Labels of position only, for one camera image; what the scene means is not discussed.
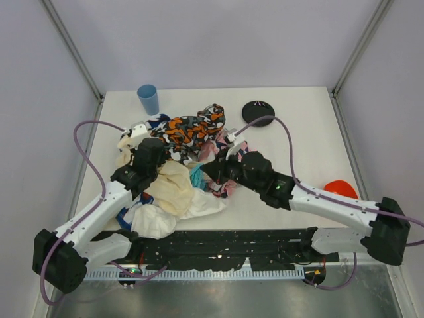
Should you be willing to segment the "pink patterned cloth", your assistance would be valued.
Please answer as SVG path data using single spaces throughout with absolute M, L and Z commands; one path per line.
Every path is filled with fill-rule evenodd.
M 225 149 L 228 145 L 225 138 L 227 135 L 231 133 L 227 129 L 223 129 L 214 140 L 208 140 L 201 148 L 199 152 L 198 159 L 200 162 L 210 162 L 215 159 L 216 155 L 218 155 L 219 151 Z M 248 143 L 244 141 L 238 150 L 238 160 L 241 161 L 242 157 L 250 152 L 248 147 Z M 208 192 L 211 192 L 215 197 L 220 197 L 223 199 L 228 198 L 232 195 L 237 184 L 234 181 L 227 181 L 224 184 L 216 184 L 210 177 L 205 175 L 206 179 L 206 189 Z

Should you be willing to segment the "orange black patterned cloth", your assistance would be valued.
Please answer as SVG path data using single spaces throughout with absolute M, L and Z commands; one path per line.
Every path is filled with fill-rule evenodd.
M 197 115 L 163 121 L 150 130 L 150 135 L 163 142 L 166 159 L 187 165 L 206 142 L 216 139 L 225 122 L 224 108 L 214 103 Z

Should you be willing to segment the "cream beige cloth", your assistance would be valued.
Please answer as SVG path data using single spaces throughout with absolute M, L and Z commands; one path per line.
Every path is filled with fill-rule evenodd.
M 121 154 L 117 158 L 117 169 L 111 176 L 111 180 L 118 181 L 125 189 L 131 192 L 132 198 L 136 199 L 142 193 L 147 193 L 156 200 L 172 201 L 183 195 L 191 195 L 193 186 L 189 180 L 189 170 L 172 160 L 167 160 L 161 165 L 157 174 L 153 177 L 140 176 L 133 168 L 136 148 L 117 148 Z

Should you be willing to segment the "blue white patterned cloth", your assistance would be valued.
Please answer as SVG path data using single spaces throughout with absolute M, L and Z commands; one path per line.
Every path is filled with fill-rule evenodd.
M 164 113 L 159 113 L 145 120 L 144 125 L 146 126 L 147 131 L 150 132 L 152 129 L 157 128 L 159 124 L 165 123 L 169 120 L 169 116 Z M 147 193 L 142 193 L 139 195 L 132 202 L 130 207 L 122 208 L 118 215 L 115 217 L 119 226 L 122 229 L 131 230 L 136 210 L 142 205 L 150 205 L 153 204 L 153 202 L 154 198 L 151 195 L 148 195 Z

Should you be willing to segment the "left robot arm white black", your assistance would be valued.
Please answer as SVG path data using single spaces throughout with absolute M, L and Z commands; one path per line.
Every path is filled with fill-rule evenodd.
M 64 294 L 73 292 L 93 269 L 122 259 L 131 250 L 136 234 L 119 230 L 107 238 L 94 238 L 122 209 L 130 208 L 158 176 L 165 163 L 164 144 L 144 139 L 132 163 L 115 170 L 102 192 L 82 211 L 54 231 L 41 230 L 34 239 L 32 269 L 42 283 L 49 282 Z

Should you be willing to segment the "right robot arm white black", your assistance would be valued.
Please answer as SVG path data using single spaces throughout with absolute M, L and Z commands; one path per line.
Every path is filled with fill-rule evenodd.
M 217 184 L 231 180 L 256 192 L 275 209 L 310 213 L 342 224 L 340 229 L 315 230 L 311 248 L 319 254 L 367 252 L 384 264 L 403 262 L 411 225 L 394 199 L 364 201 L 315 189 L 275 171 L 259 152 L 249 152 L 241 160 L 224 154 L 201 170 Z

